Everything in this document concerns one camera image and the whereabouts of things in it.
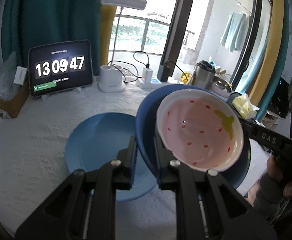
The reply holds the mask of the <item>person's right hand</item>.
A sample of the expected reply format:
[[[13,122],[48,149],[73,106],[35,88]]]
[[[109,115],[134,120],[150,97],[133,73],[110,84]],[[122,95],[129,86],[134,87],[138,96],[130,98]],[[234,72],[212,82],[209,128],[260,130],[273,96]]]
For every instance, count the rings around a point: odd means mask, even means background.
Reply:
[[[292,175],[281,171],[274,156],[267,160],[267,180],[265,192],[271,202],[292,200]]]

